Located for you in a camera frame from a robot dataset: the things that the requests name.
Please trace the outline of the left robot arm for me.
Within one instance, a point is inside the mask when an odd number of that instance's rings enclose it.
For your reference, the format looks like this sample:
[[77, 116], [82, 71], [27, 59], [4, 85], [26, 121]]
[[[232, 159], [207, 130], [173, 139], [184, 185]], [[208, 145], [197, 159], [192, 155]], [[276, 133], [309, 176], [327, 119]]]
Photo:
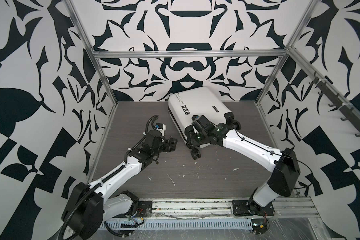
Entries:
[[166, 126], [156, 124], [157, 119], [154, 115], [147, 121], [142, 139], [127, 150], [117, 167], [91, 183], [79, 183], [74, 187], [61, 217], [59, 240], [64, 239], [67, 228], [73, 231], [71, 240], [76, 237], [87, 240], [112, 217], [136, 214], [139, 202], [136, 195], [129, 191], [116, 197], [113, 194], [151, 163], [157, 163], [161, 153], [175, 151], [177, 139], [165, 138]]

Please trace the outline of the black suitcase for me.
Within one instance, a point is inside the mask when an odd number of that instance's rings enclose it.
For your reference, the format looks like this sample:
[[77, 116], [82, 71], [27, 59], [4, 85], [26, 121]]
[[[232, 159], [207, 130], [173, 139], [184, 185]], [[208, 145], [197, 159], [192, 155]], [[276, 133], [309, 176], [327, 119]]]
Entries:
[[224, 123], [229, 130], [240, 130], [241, 124], [235, 119], [233, 112], [207, 87], [186, 90], [172, 94], [168, 99], [168, 109], [171, 119], [175, 123], [186, 146], [191, 150], [194, 160], [201, 157], [199, 149], [192, 147], [187, 140], [190, 132], [197, 132], [192, 126], [192, 117], [204, 115], [209, 121], [218, 125]]

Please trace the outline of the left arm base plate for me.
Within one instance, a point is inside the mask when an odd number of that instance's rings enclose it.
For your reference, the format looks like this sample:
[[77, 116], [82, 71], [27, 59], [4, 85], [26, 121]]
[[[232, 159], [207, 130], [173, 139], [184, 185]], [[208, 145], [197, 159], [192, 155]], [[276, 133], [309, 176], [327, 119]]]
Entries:
[[138, 201], [134, 206], [133, 215], [134, 218], [145, 218], [152, 213], [153, 202], [152, 201]]

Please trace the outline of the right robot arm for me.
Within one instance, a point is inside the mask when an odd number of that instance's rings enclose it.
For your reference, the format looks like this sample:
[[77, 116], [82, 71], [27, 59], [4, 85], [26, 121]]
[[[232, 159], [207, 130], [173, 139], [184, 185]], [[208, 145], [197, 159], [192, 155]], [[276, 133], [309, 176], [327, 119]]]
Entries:
[[204, 115], [193, 116], [192, 126], [197, 131], [190, 135], [194, 143], [219, 145], [236, 151], [271, 173], [271, 176], [254, 190], [244, 207], [239, 209], [237, 216], [265, 216], [272, 201], [278, 197], [290, 197], [296, 190], [301, 161], [293, 150], [272, 148], [244, 136], [239, 132], [241, 124], [235, 119], [215, 125]]

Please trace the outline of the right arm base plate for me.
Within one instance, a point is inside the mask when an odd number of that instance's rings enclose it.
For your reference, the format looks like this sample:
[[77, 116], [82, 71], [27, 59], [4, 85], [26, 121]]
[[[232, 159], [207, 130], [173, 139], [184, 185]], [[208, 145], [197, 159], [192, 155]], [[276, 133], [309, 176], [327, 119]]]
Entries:
[[233, 200], [233, 214], [237, 217], [245, 216], [274, 216], [273, 203], [261, 207], [252, 200]]

